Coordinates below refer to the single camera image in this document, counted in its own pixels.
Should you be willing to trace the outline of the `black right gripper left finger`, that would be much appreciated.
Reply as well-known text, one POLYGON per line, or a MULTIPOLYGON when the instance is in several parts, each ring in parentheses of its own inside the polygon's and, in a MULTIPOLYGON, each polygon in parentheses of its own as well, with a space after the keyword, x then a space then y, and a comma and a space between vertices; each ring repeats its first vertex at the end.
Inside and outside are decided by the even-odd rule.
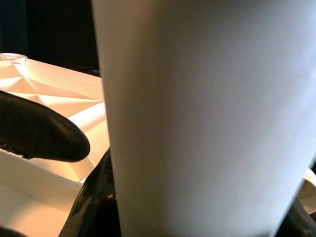
POLYGON ((84 181, 61 237, 121 237, 110 149, 84 181))

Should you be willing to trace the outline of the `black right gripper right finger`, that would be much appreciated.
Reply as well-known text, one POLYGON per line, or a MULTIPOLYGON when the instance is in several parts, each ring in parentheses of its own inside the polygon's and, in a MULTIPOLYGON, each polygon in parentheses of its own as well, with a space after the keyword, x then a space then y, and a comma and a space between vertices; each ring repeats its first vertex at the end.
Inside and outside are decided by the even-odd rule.
POLYGON ((316 222, 297 197, 274 237, 316 237, 316 222))

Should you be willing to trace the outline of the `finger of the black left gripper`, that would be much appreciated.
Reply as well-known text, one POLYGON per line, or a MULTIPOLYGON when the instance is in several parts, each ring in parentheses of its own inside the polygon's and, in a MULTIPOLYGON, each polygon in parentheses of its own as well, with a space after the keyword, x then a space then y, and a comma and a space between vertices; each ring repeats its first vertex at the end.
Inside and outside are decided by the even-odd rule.
POLYGON ((90 143, 61 114, 0 90, 0 149, 25 159, 78 162, 89 155, 90 143))
POLYGON ((0 237, 21 237, 19 232, 0 227, 0 237))

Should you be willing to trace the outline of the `white plastic table leg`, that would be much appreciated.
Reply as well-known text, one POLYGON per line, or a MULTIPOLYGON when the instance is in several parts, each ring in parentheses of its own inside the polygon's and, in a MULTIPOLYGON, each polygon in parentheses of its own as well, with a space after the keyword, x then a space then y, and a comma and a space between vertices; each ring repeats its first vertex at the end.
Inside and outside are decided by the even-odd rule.
POLYGON ((274 237, 316 156, 316 0, 91 0, 122 237, 274 237))

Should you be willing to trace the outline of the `white plastic table top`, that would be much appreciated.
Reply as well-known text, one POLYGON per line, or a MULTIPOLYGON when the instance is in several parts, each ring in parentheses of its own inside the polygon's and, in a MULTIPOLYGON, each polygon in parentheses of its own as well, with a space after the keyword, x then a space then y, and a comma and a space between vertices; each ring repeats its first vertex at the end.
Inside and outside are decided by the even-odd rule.
POLYGON ((78 162, 25 159, 0 149, 0 178, 21 192, 68 214, 87 176, 110 149, 100 88, 48 84, 35 76, 25 56, 0 54, 0 90, 39 103, 74 123, 88 138, 89 155, 78 162))

